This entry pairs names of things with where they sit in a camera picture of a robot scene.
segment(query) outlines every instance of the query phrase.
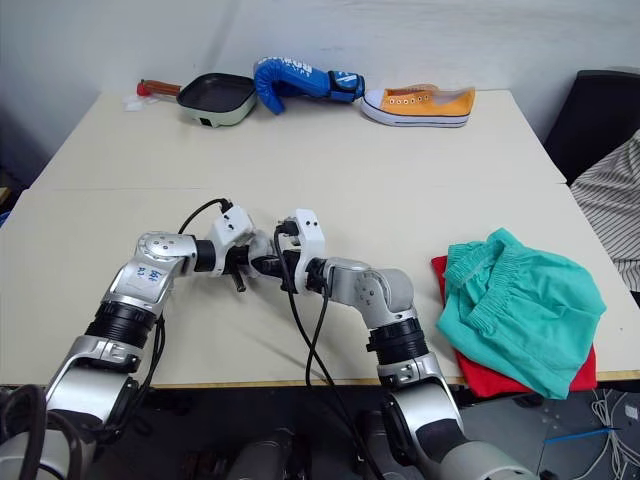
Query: folded clothes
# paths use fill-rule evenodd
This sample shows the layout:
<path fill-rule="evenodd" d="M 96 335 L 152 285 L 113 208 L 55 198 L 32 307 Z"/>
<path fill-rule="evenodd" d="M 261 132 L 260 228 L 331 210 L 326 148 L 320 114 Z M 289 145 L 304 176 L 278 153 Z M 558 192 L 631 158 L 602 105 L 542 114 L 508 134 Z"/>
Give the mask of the folded clothes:
<path fill-rule="evenodd" d="M 449 247 L 438 328 L 476 363 L 566 398 L 606 307 L 589 272 L 500 229 Z"/>
<path fill-rule="evenodd" d="M 436 272 L 438 285 L 440 287 L 440 295 L 444 305 L 444 272 L 447 268 L 447 257 L 436 257 L 431 259 L 431 265 Z M 520 382 L 498 373 L 490 368 L 480 365 L 454 350 L 458 365 L 462 374 L 474 395 L 478 397 L 493 397 L 503 393 L 526 393 L 531 392 L 530 388 L 525 387 Z M 596 354 L 591 347 L 587 361 L 582 365 L 575 378 L 569 386 L 569 391 L 579 392 L 582 390 L 591 390 L 598 385 L 596 379 Z"/>

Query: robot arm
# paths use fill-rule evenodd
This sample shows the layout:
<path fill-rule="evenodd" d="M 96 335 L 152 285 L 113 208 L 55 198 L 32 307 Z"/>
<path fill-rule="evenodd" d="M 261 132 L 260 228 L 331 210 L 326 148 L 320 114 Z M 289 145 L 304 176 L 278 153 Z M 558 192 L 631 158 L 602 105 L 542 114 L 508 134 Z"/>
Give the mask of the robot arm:
<path fill-rule="evenodd" d="M 297 210 L 283 228 L 294 245 L 321 238 Z M 316 251 L 323 251 L 315 244 Z M 356 308 L 370 337 L 368 351 L 378 357 L 378 377 L 386 389 L 383 419 L 391 451 L 402 465 L 415 465 L 425 478 L 441 480 L 532 480 L 525 467 L 496 447 L 471 441 L 462 418 L 430 352 L 413 305 L 409 277 L 397 269 L 375 269 L 344 258 L 309 258 L 284 252 L 295 272 L 297 291 L 315 291 L 336 303 Z"/>
<path fill-rule="evenodd" d="M 96 444 L 117 438 L 141 401 L 142 389 L 130 375 L 138 370 L 149 332 L 161 314 L 175 278 L 194 272 L 231 274 L 238 290 L 236 257 L 246 250 L 253 223 L 238 206 L 229 205 L 205 240 L 191 235 L 145 233 L 133 258 L 117 273 L 94 320 L 71 349 L 46 389 L 46 409 L 66 418 L 80 443 L 84 477 Z M 18 434 L 0 445 L 0 478 L 19 478 L 29 435 Z M 66 477 L 72 458 L 65 436 L 46 430 L 38 479 Z"/>

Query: table edge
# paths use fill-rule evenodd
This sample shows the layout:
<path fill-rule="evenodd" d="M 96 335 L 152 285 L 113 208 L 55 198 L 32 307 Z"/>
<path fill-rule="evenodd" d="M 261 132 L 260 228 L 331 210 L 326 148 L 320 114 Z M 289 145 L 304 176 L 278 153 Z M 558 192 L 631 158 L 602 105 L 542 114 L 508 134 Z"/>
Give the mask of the table edge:
<path fill-rule="evenodd" d="M 466 385 L 464 377 L 445 377 L 449 385 Z M 598 372 L 599 382 L 640 379 L 640 370 L 621 370 L 612 372 Z M 313 380 L 314 385 L 326 385 L 323 380 Z M 336 379 L 336 385 L 367 386 L 380 385 L 377 378 Z M 161 383 L 154 384 L 157 389 L 200 389 L 200 388 L 253 388 L 253 387 L 302 387 L 304 380 L 266 380 L 259 382 L 209 382 L 209 383 Z"/>

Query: cable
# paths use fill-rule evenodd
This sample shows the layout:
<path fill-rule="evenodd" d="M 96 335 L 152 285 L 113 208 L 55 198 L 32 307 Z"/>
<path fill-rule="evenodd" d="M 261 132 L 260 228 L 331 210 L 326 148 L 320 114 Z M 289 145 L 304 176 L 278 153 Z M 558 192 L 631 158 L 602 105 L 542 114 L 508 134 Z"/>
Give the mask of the cable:
<path fill-rule="evenodd" d="M 611 430 L 607 435 L 607 441 L 605 442 L 600 454 L 582 475 L 575 477 L 573 480 L 582 480 L 588 477 L 604 458 L 609 446 L 611 446 L 611 470 L 613 471 L 613 478 L 615 480 L 622 480 L 629 464 L 635 467 L 640 467 L 640 453 L 630 448 L 620 439 L 617 430 L 615 430 L 613 425 L 613 415 L 616 408 L 627 394 L 623 393 L 620 395 L 613 404 L 611 410 L 609 410 L 609 396 L 611 395 L 611 390 L 603 392 L 602 399 L 598 397 L 598 393 L 595 390 L 593 390 L 593 395 L 595 397 L 595 401 L 591 404 L 591 411 L 596 417 L 598 417 L 598 420 L 600 420 L 604 427 L 610 428 Z"/>
<path fill-rule="evenodd" d="M 562 435 L 560 437 L 548 438 L 544 441 L 544 443 L 558 443 L 558 442 L 566 442 L 567 440 L 576 440 L 578 438 L 587 438 L 593 437 L 594 435 L 602 435 L 604 433 L 609 433 L 611 431 L 610 428 L 599 428 L 598 430 L 591 430 L 590 432 L 582 432 L 582 433 L 572 433 L 570 435 Z"/>
<path fill-rule="evenodd" d="M 327 313 L 327 307 L 329 306 L 329 294 L 328 287 L 326 281 L 323 285 L 323 294 L 322 294 L 322 309 L 320 310 L 320 316 L 318 317 L 318 323 L 316 324 L 316 329 L 313 332 L 313 339 L 311 340 L 311 345 L 309 347 L 309 355 L 307 356 L 307 364 L 304 369 L 304 381 L 307 385 L 311 385 L 311 364 L 313 363 L 313 356 L 316 353 L 316 345 L 318 344 L 318 337 L 320 337 L 320 330 L 322 329 L 322 324 L 324 322 L 324 316 Z"/>
<path fill-rule="evenodd" d="M 58 480 L 65 480 L 64 477 L 62 475 L 60 475 L 60 473 L 54 469 L 51 468 L 49 465 L 45 465 L 44 463 L 41 463 L 38 468 L 40 470 L 44 470 L 45 472 L 49 473 L 50 475 L 56 477 Z"/>
<path fill-rule="evenodd" d="M 142 402 L 142 399 L 149 391 L 153 374 L 156 372 L 156 368 L 158 368 L 160 358 L 162 357 L 162 352 L 164 352 L 164 346 L 167 339 L 164 323 L 164 315 L 161 313 L 158 317 L 158 320 L 156 321 L 156 330 L 153 338 L 153 353 L 151 354 L 149 371 L 147 372 L 147 376 L 145 377 L 144 382 L 138 390 L 139 402 Z"/>
<path fill-rule="evenodd" d="M 223 213 L 229 210 L 233 206 L 233 204 L 226 198 L 214 198 L 213 200 L 210 200 L 204 205 L 198 207 L 191 215 L 189 215 L 187 219 L 184 221 L 184 223 L 182 224 L 182 226 L 178 229 L 178 233 L 179 234 L 184 233 L 187 226 L 191 223 L 191 221 L 194 218 L 200 215 L 200 212 L 209 208 L 211 205 L 215 205 L 216 203 L 220 205 L 220 208 L 222 209 Z"/>
<path fill-rule="evenodd" d="M 27 449 L 18 478 L 20 480 L 31 480 L 36 477 L 40 468 L 40 457 L 42 456 L 47 428 L 47 404 L 42 389 L 36 385 L 23 385 L 13 391 L 2 407 L 0 423 L 2 441 L 5 441 L 11 437 L 9 433 L 9 412 L 24 398 L 29 401 L 29 440 L 27 441 Z"/>
<path fill-rule="evenodd" d="M 284 279 L 284 284 L 287 290 L 287 296 L 289 298 L 289 305 L 291 307 L 291 313 L 293 315 L 293 319 L 296 322 L 296 326 L 298 327 L 298 330 L 300 331 L 300 335 L 302 335 L 302 338 L 304 339 L 305 343 L 307 344 L 307 347 L 309 348 L 309 357 L 307 358 L 307 362 L 309 358 L 315 358 L 316 362 L 318 362 L 318 366 L 320 367 L 320 369 L 322 370 L 322 373 L 325 376 L 325 380 L 327 381 L 327 383 L 329 384 L 329 387 L 331 388 L 332 393 L 334 394 L 336 400 L 338 401 L 338 404 L 340 405 L 340 408 L 342 410 L 342 414 L 340 413 L 336 413 L 335 409 L 332 408 L 332 410 L 334 410 L 334 413 L 336 413 L 336 415 L 338 416 L 338 418 L 340 420 L 342 420 L 342 422 L 346 425 L 346 427 L 349 429 L 349 431 L 351 432 L 351 436 L 353 437 L 353 440 L 355 441 L 358 450 L 360 451 L 360 453 L 362 453 L 362 456 L 364 458 L 364 461 L 367 463 L 367 465 L 369 466 L 369 468 L 371 469 L 371 471 L 373 472 L 373 475 L 376 477 L 377 480 L 384 480 L 384 475 L 382 475 L 382 472 L 380 471 L 380 469 L 378 468 L 378 465 L 376 464 L 375 460 L 373 459 L 371 452 L 369 451 L 369 448 L 367 447 L 367 444 L 364 442 L 364 440 L 362 439 L 362 437 L 360 436 L 360 434 L 358 433 L 358 429 L 356 428 L 353 420 L 351 419 L 351 416 L 349 415 L 349 410 L 347 409 L 347 406 L 342 398 L 342 396 L 340 395 L 340 392 L 338 392 L 338 389 L 336 388 L 336 384 L 333 381 L 333 378 L 331 377 L 331 375 L 329 374 L 329 371 L 327 370 L 326 366 L 324 365 L 324 362 L 320 359 L 320 356 L 318 355 L 318 353 L 315 351 L 315 344 L 312 344 L 311 341 L 309 340 L 309 336 L 307 335 L 307 332 L 304 330 L 304 326 L 302 325 L 302 321 L 300 320 L 300 316 L 298 314 L 298 309 L 296 307 L 296 302 L 295 302 L 295 298 L 293 296 L 293 282 L 291 281 L 291 275 L 289 274 L 289 269 L 287 267 L 287 263 L 285 261 L 284 255 L 282 254 L 282 248 L 280 247 L 280 234 L 282 233 L 281 230 L 282 226 L 278 226 L 276 227 L 274 233 L 273 233 L 273 246 L 276 250 L 276 255 L 278 256 L 278 260 L 280 261 L 280 266 L 282 267 L 282 273 L 283 273 L 283 279 Z M 326 307 L 325 307 L 325 303 L 328 302 L 328 296 L 327 296 L 327 290 L 325 289 L 325 293 L 324 293 L 324 300 L 323 300 L 323 309 L 321 311 L 321 318 L 318 319 L 318 325 L 316 326 L 316 332 L 314 333 L 314 340 L 317 342 L 318 340 L 318 336 L 320 335 L 320 329 L 319 327 L 322 327 L 322 321 L 324 321 L 324 313 L 326 312 Z M 311 371 L 311 365 L 310 363 L 307 363 L 307 368 L 309 370 L 309 372 Z M 306 372 L 307 372 L 307 368 L 305 368 L 305 383 L 307 385 L 307 388 L 313 390 L 313 386 L 311 384 L 311 379 L 310 379 L 310 375 L 307 376 Z"/>

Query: white wall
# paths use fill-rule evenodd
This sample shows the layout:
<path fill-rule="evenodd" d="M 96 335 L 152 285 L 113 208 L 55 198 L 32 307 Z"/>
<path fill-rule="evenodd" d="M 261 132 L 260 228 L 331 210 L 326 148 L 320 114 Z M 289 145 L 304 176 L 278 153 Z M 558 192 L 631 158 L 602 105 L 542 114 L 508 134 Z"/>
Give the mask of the white wall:
<path fill-rule="evenodd" d="M 264 55 L 356 71 L 369 87 L 510 88 L 541 138 L 577 70 L 640 66 L 639 0 L 0 2 L 0 112 L 45 157 L 101 90 L 249 75 Z"/>

